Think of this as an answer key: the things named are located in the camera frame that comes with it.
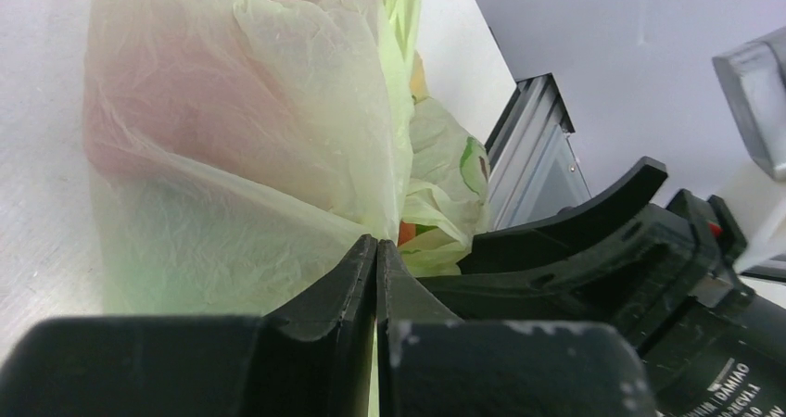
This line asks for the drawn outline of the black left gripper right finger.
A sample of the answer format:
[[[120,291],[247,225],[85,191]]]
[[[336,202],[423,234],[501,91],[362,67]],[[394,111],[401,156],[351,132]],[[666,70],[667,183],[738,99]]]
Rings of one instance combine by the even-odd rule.
[[[378,407],[383,416],[654,416],[633,348],[598,322],[460,319],[376,252]]]

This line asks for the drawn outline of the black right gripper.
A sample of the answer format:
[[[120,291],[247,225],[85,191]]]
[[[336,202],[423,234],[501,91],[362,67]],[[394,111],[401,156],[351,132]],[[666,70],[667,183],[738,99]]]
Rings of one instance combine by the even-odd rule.
[[[719,198],[650,203],[666,178],[640,158],[577,207],[477,235],[458,274],[423,284],[464,319],[613,326],[664,416],[781,416],[784,309],[733,274],[742,234]]]

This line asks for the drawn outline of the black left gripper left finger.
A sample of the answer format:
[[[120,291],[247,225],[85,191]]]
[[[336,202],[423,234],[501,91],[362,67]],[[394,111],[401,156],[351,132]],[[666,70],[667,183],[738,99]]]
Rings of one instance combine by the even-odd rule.
[[[50,319],[1,370],[5,416],[363,416],[376,241],[264,316]]]

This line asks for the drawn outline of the pale green plastic bag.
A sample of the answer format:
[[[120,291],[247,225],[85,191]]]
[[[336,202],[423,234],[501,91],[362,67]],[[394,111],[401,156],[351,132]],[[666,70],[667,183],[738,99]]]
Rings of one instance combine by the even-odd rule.
[[[422,0],[92,0],[83,143],[108,313],[264,315],[362,235],[417,276],[488,228]]]

